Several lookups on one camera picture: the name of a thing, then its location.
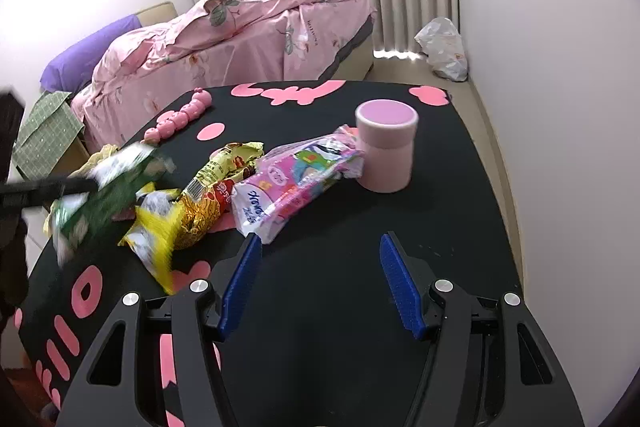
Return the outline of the yellow white snack packet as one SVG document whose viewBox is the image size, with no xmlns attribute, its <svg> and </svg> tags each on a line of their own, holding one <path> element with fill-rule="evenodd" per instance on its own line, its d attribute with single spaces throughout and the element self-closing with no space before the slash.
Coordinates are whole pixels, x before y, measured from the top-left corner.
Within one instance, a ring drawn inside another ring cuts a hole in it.
<svg viewBox="0 0 640 427">
<path fill-rule="evenodd" d="M 177 204 L 180 191 L 156 191 L 152 183 L 137 193 L 134 224 L 120 240 L 128 246 L 167 294 L 175 292 L 171 258 L 180 229 L 182 210 Z"/>
</svg>

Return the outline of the pink floral bed duvet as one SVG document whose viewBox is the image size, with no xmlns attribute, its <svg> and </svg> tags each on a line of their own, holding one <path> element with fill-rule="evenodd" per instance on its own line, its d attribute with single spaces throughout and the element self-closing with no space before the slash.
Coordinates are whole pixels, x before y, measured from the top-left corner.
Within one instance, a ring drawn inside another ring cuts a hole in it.
<svg viewBox="0 0 640 427">
<path fill-rule="evenodd" d="M 330 78 L 372 35 L 370 0 L 200 0 L 117 37 L 73 98 L 91 153 L 122 145 L 183 93 Z"/>
</svg>

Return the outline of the pink white wipes pack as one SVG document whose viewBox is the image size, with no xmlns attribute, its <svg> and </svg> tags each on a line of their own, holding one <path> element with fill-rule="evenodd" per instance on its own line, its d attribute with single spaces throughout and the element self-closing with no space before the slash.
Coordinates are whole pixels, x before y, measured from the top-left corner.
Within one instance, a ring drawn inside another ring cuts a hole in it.
<svg viewBox="0 0 640 427">
<path fill-rule="evenodd" d="M 351 127 L 273 148 L 258 159 L 253 176 L 235 184 L 235 228 L 269 244 L 297 211 L 341 179 L 358 179 L 363 151 Z"/>
</svg>

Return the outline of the pink cylindrical cup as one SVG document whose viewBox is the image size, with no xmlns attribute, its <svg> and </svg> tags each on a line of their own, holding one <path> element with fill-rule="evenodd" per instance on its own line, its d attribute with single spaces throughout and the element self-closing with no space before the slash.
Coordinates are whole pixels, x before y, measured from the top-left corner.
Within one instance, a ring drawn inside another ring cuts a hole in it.
<svg viewBox="0 0 640 427">
<path fill-rule="evenodd" d="M 418 113 L 404 102 L 377 98 L 361 103 L 355 116 L 364 156 L 359 183 L 376 193 L 402 190 L 411 178 Z"/>
</svg>

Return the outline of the yellow plastic trash bag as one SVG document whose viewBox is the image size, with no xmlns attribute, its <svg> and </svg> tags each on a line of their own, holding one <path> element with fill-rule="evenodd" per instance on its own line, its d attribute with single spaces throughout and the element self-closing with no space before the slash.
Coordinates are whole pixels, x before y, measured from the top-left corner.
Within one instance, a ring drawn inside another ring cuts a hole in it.
<svg viewBox="0 0 640 427">
<path fill-rule="evenodd" d="M 89 173 L 89 171 L 91 169 L 93 169 L 94 167 L 99 165 L 99 163 L 101 161 L 104 161 L 104 159 L 113 156 L 118 151 L 119 151 L 119 147 L 117 145 L 105 144 L 105 145 L 102 146 L 102 148 L 101 148 L 101 150 L 99 150 L 99 152 L 93 153 L 87 159 L 87 161 L 85 162 L 84 165 L 79 167 L 77 170 L 73 171 L 70 175 L 71 176 L 85 176 L 86 174 Z"/>
</svg>

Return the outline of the cardboard bedside box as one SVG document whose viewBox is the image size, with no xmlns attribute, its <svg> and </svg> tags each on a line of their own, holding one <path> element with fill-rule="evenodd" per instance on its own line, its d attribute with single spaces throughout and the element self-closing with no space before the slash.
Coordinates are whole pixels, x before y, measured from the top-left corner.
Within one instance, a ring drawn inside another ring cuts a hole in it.
<svg viewBox="0 0 640 427">
<path fill-rule="evenodd" d="M 56 162 L 51 170 L 52 176 L 66 176 L 85 165 L 89 159 L 89 154 L 81 139 L 76 136 L 70 146 L 66 148 L 61 158 Z"/>
</svg>

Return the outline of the white plastic bag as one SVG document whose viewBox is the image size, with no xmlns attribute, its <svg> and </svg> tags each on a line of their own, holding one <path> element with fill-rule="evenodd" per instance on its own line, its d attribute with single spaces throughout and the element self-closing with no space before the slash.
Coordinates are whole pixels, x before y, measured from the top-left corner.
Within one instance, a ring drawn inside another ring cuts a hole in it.
<svg viewBox="0 0 640 427">
<path fill-rule="evenodd" d="M 414 36 L 414 40 L 436 76 L 454 82 L 468 80 L 469 63 L 462 38 L 449 18 L 433 18 Z"/>
</svg>

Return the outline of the yellow red noodle snack bag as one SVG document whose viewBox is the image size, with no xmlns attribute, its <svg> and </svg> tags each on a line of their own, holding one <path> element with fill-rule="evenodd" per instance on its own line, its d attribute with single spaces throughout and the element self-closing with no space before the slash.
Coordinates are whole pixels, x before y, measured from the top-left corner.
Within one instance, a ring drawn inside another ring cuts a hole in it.
<svg viewBox="0 0 640 427">
<path fill-rule="evenodd" d="M 232 142 L 216 150 L 176 200 L 181 223 L 175 248 L 193 246 L 231 207 L 232 188 L 253 176 L 262 142 Z"/>
</svg>

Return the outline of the green white snack bag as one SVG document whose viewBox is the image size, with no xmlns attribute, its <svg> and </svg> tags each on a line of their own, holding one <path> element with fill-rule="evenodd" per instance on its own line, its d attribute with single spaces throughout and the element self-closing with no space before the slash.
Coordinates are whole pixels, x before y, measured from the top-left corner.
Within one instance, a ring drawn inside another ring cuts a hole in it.
<svg viewBox="0 0 640 427">
<path fill-rule="evenodd" d="M 75 181 L 95 183 L 96 189 L 64 195 L 52 205 L 51 243 L 58 265 L 65 265 L 94 242 L 114 216 L 134 205 L 142 187 L 175 169 L 157 148 L 134 143 L 100 160 L 85 176 L 74 176 Z"/>
</svg>

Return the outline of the green checked cloth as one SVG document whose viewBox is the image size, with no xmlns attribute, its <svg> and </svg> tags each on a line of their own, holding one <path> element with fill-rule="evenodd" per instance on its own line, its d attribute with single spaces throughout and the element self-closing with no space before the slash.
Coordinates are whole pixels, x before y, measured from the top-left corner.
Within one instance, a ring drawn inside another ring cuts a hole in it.
<svg viewBox="0 0 640 427">
<path fill-rule="evenodd" d="M 12 160 L 25 179 L 50 176 L 84 125 L 70 103 L 70 92 L 43 93 L 18 132 Z"/>
</svg>

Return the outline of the purple pillow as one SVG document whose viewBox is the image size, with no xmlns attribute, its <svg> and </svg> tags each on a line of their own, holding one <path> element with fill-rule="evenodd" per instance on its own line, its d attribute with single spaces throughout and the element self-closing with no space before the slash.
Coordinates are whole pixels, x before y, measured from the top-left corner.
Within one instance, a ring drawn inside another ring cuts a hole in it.
<svg viewBox="0 0 640 427">
<path fill-rule="evenodd" d="M 126 32 L 141 27 L 140 18 L 131 14 L 74 43 L 46 66 L 40 78 L 41 89 L 77 94 L 91 81 L 93 69 L 110 44 Z"/>
</svg>

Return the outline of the pink caterpillar toy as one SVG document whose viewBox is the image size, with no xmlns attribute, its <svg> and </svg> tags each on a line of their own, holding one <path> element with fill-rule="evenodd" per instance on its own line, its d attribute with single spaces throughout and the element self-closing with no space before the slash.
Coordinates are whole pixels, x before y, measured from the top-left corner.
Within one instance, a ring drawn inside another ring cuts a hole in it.
<svg viewBox="0 0 640 427">
<path fill-rule="evenodd" d="M 145 130 L 143 142 L 157 145 L 168 140 L 190 122 L 200 118 L 212 105 L 212 102 L 213 97 L 208 91 L 196 88 L 192 93 L 191 100 L 179 110 L 168 110 L 156 118 L 156 125 Z"/>
</svg>

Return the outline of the beige bed headboard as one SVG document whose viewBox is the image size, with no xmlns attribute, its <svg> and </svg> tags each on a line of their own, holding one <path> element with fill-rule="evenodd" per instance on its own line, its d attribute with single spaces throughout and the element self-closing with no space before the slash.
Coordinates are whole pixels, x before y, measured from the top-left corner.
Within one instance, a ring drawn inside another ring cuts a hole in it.
<svg viewBox="0 0 640 427">
<path fill-rule="evenodd" d="M 142 26 L 152 26 L 172 20 L 178 15 L 178 12 L 172 2 L 166 1 L 149 6 L 137 12 L 136 15 Z"/>
</svg>

